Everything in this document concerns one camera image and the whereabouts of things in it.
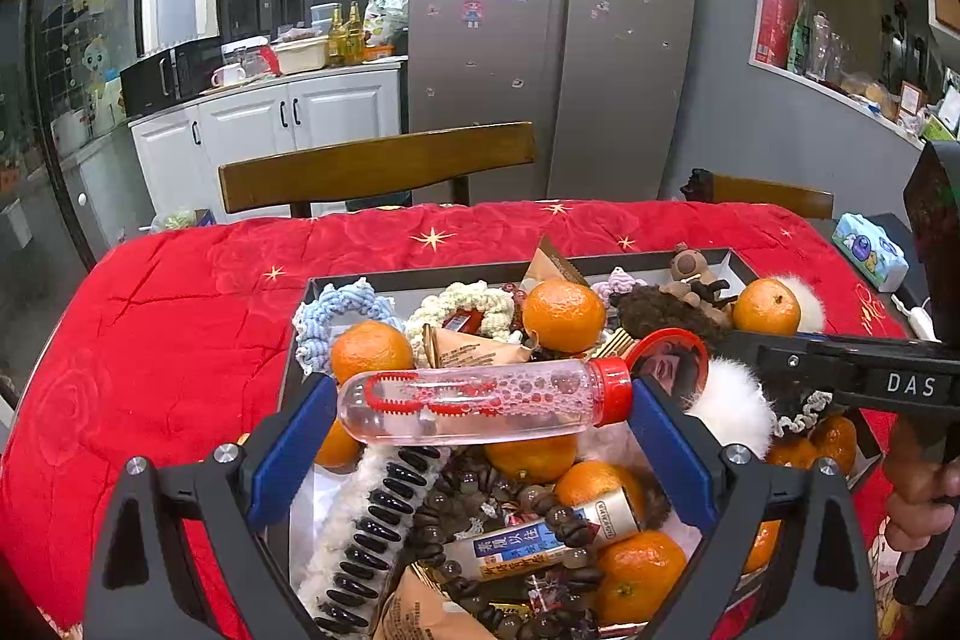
glass bottle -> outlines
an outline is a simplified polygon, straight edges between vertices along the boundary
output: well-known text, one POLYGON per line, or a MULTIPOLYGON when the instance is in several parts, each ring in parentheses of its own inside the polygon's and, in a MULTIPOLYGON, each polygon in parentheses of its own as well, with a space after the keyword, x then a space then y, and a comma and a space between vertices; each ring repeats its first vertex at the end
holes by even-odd
POLYGON ((366 46, 363 20, 360 20, 360 5, 356 1, 351 1, 350 16, 347 20, 347 64, 363 63, 366 46))
POLYGON ((347 63, 347 27, 340 11, 340 5, 333 7, 333 19, 330 20, 330 33, 326 38, 326 64, 344 66, 347 63))
POLYGON ((626 420, 620 357, 363 372, 341 386, 344 429, 361 442, 466 445, 554 437, 626 420))

blue crocheted scrunchie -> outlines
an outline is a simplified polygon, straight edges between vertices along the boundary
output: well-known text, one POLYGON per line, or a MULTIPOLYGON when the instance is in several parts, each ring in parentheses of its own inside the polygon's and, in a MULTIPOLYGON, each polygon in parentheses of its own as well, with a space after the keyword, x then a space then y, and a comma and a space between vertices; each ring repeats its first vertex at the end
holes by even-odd
POLYGON ((403 321, 394 316, 394 304, 386 296, 377 296, 373 286, 361 277, 344 287, 329 283, 316 301, 296 308, 296 360, 304 370, 330 374, 330 320, 344 313, 359 313, 367 319, 386 323, 403 333, 403 321))

silver refrigerator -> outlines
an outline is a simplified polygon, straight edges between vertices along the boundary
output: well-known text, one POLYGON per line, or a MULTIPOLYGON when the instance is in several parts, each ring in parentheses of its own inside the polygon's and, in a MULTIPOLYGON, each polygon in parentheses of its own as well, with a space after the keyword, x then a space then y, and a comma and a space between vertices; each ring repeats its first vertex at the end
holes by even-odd
POLYGON ((693 0, 410 0, 410 130, 534 122, 536 165, 473 175, 474 201, 655 199, 692 19, 693 0))

microwave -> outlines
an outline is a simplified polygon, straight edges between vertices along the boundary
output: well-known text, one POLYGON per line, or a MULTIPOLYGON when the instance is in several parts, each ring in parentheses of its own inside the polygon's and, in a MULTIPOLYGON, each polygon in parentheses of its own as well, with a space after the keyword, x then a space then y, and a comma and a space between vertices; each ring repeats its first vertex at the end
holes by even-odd
POLYGON ((162 49, 123 69, 124 108, 130 119, 151 115, 198 97, 224 65, 223 39, 210 36, 162 49))

hand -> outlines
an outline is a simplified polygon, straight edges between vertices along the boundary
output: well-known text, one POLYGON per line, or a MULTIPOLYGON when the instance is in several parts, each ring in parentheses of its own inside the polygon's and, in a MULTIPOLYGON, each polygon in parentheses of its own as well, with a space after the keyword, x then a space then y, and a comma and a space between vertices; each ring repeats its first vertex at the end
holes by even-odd
POLYGON ((946 466, 923 460, 911 423, 898 418, 890 432, 883 473, 894 486, 887 499, 886 538, 895 551, 918 551, 953 523, 953 507, 933 501, 960 496, 960 459, 946 466))

